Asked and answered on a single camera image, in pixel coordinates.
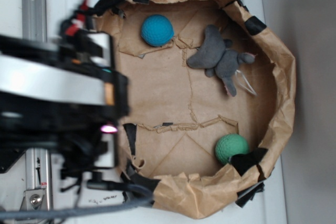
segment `plush mouse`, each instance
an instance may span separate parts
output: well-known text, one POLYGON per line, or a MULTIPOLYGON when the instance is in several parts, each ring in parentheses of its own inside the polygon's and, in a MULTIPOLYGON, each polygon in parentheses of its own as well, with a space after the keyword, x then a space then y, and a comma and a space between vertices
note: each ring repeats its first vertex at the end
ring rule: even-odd
POLYGON ((191 68, 204 68, 208 77, 216 74, 223 81, 227 93, 234 97, 237 91, 232 76, 240 64, 253 63, 255 56, 228 49, 231 44, 230 40, 223 40, 216 26, 208 25, 205 28, 205 40, 202 46, 196 54, 187 59, 187 64, 191 68))

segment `led light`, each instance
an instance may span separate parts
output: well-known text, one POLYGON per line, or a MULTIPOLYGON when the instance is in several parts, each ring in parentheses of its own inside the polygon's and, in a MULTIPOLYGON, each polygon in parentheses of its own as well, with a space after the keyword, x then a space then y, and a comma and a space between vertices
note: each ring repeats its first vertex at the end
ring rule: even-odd
POLYGON ((118 132, 118 129, 114 127, 112 124, 106 124, 100 128, 100 131, 102 133, 113 134, 113 133, 118 132))

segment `plush toy ear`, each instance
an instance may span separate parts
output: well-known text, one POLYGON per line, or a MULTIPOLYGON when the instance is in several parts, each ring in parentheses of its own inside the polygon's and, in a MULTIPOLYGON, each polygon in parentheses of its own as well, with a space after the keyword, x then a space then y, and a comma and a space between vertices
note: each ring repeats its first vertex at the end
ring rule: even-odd
POLYGON ((187 59, 191 68, 214 68, 225 51, 225 43, 218 28, 208 25, 205 28, 205 40, 196 54, 187 59))
POLYGON ((215 68, 205 69, 205 75, 208 77, 212 77, 215 75, 215 68))
POLYGON ((242 63, 251 64, 254 62, 255 56, 247 52, 241 52, 240 54, 238 54, 237 59, 238 59, 239 64, 242 64, 242 63))
POLYGON ((237 90, 233 84, 233 80, 231 77, 223 77, 222 81, 224 82, 224 86, 228 95, 235 97, 237 94, 237 90))

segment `brown paper bag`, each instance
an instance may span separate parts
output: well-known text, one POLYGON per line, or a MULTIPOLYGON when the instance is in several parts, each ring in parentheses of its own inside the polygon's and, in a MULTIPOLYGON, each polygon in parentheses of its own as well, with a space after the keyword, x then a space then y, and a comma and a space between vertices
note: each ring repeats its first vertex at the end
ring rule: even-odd
POLYGON ((136 125, 136 137, 129 142, 120 128, 120 168, 126 173, 129 160, 137 175, 158 179, 156 208, 197 219, 219 211, 270 176, 292 134, 295 59, 239 3, 126 0, 118 6, 123 17, 106 12, 97 18, 99 30, 115 38, 118 71, 130 79, 132 112, 121 123, 136 125), (151 47, 140 36, 143 21, 153 14, 166 16, 174 27, 173 40, 163 47, 151 47), (209 24, 220 28, 237 51, 257 55, 252 65, 240 66, 257 96, 236 82, 237 96, 229 97, 217 77, 187 66, 209 24), (229 133, 245 137, 251 155, 223 167, 214 146, 229 133))

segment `white surface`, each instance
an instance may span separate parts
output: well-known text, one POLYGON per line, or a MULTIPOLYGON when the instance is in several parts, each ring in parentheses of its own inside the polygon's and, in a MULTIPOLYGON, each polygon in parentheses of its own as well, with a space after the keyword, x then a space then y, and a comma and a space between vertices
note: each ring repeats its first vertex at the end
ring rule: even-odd
MULTIPOLYGON (((0 0, 0 34, 22 37, 22 0, 0 0)), ((25 155, 6 174, 0 174, 0 206, 19 210, 26 189, 25 155)))
POLYGON ((0 34, 22 37, 22 0, 0 0, 0 34))
POLYGON ((288 222, 336 223, 336 0, 264 0, 297 57, 294 133, 282 154, 288 222))
MULTIPOLYGON (((47 0, 47 20, 48 20, 48 37, 54 37, 57 34, 57 25, 60 20, 64 19, 71 13, 71 11, 78 6, 81 0, 47 0)), ((97 0, 90 0, 89 4, 92 6, 97 0)), ((249 8, 250 12, 261 20, 264 20, 262 0, 242 0, 249 8)), ((53 190, 54 190, 54 206, 55 208, 71 207, 74 202, 73 192, 61 194, 59 186, 61 184, 69 184, 70 181, 60 182, 57 172, 57 166, 60 161, 56 161, 56 166, 53 170, 53 190)), ((250 223, 250 224, 285 224, 286 211, 284 189, 282 184, 281 163, 278 161, 272 176, 265 182, 266 191, 264 193, 256 194, 253 201, 241 209, 235 204, 231 204, 224 210, 215 215, 203 220, 198 220, 197 223, 250 223)), ((115 175, 110 174, 110 178, 117 179, 115 175)), ((104 200, 111 196, 111 192, 87 190, 83 191, 83 197, 80 205, 96 206, 101 204, 108 204, 111 202, 121 202, 123 198, 120 194, 112 200, 104 200)), ((110 223, 122 222, 126 223, 194 223, 193 219, 175 214, 173 212, 160 211, 151 208, 137 208, 132 211, 119 212, 115 214, 106 214, 99 216, 91 216, 85 218, 69 219, 66 223, 110 223)))

